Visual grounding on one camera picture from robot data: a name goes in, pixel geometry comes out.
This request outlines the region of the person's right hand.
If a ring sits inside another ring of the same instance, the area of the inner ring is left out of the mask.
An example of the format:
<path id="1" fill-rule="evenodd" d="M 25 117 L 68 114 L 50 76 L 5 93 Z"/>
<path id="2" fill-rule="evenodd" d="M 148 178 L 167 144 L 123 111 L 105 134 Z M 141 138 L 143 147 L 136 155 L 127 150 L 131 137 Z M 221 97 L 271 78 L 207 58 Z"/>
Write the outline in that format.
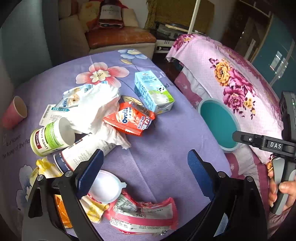
<path id="1" fill-rule="evenodd" d="M 296 197 L 296 182 L 294 181 L 285 181 L 276 185 L 273 178 L 273 170 L 269 171 L 268 176 L 270 178 L 269 182 L 269 192 L 268 192 L 268 204 L 270 207 L 273 207 L 274 202 L 277 200 L 277 190 L 280 190 L 283 194 L 288 194 L 288 199 L 286 204 L 283 207 L 283 211 L 291 208 L 295 202 Z"/>

